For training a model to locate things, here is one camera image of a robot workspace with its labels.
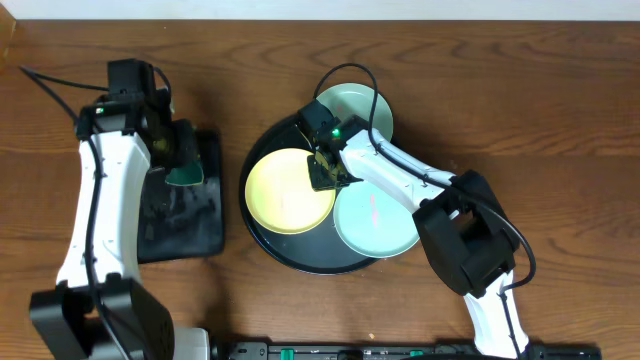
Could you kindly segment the green plate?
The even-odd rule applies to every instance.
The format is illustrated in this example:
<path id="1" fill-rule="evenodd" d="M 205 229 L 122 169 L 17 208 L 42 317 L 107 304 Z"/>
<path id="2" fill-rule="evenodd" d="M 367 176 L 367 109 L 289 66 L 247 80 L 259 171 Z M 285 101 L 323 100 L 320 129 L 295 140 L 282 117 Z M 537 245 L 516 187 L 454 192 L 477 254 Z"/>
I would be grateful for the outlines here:
<path id="1" fill-rule="evenodd" d="M 374 91 L 369 86 L 358 83 L 342 83 L 322 91 L 317 100 L 327 107 L 341 121 L 354 115 L 368 120 Z M 394 119 L 391 108 L 382 95 L 378 95 L 373 127 L 388 141 L 392 140 Z"/>

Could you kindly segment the green sponge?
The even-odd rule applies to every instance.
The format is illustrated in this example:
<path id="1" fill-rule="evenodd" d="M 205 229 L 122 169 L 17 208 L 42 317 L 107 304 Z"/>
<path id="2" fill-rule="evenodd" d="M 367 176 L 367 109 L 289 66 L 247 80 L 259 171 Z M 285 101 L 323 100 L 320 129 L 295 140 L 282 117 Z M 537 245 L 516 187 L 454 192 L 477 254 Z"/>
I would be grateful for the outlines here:
<path id="1" fill-rule="evenodd" d="M 204 171 L 198 160 L 171 169 L 165 177 L 166 184 L 177 187 L 196 186 L 203 181 Z"/>

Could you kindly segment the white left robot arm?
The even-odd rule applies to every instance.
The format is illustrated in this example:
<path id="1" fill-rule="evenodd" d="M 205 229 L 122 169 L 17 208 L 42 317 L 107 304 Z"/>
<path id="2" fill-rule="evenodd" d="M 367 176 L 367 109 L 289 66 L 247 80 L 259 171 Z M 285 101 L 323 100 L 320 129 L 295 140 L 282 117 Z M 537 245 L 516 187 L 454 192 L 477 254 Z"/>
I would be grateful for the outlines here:
<path id="1" fill-rule="evenodd" d="M 82 173 L 71 243 L 56 287 L 31 296 L 30 318 L 57 359 L 210 359 L 209 334 L 175 326 L 142 285 L 139 237 L 160 231 L 155 171 L 197 160 L 186 120 L 172 121 L 168 89 L 125 90 L 82 109 Z"/>

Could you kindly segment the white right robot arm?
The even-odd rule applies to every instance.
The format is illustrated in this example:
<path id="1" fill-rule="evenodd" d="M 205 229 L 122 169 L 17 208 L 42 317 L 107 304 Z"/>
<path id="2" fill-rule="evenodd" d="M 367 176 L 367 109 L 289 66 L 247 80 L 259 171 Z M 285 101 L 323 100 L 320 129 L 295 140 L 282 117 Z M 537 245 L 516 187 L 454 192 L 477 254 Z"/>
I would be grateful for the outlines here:
<path id="1" fill-rule="evenodd" d="M 477 350 L 490 357 L 520 358 L 529 338 L 518 318 L 513 291 L 531 281 L 514 278 L 514 254 L 531 249 L 510 222 L 485 178 L 430 167 L 387 141 L 377 130 L 334 128 L 310 135 L 318 154 L 310 161 L 316 190 L 364 181 L 412 215 L 429 264 L 462 296 Z"/>

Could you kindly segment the mint plate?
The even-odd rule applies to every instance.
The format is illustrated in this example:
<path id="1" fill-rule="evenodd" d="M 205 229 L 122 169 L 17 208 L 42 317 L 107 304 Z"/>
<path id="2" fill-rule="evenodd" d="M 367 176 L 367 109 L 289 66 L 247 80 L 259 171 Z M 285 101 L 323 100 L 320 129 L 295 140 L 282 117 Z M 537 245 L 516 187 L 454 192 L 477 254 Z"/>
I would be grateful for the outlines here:
<path id="1" fill-rule="evenodd" d="M 371 258 L 397 256 L 419 241 L 411 213 L 368 182 L 353 183 L 338 193 L 333 220 L 342 241 Z"/>

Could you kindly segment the yellow plate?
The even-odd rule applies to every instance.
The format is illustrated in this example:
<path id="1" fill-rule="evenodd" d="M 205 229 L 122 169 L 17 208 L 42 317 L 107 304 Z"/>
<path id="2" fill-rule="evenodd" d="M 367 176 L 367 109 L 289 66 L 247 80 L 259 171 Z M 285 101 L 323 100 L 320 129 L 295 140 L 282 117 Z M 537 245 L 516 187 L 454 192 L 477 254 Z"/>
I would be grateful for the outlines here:
<path id="1" fill-rule="evenodd" d="M 245 202 L 252 217 L 269 231 L 294 235 L 313 229 L 331 212 L 335 190 L 312 188 L 308 150 L 285 148 L 262 157 L 245 184 Z"/>

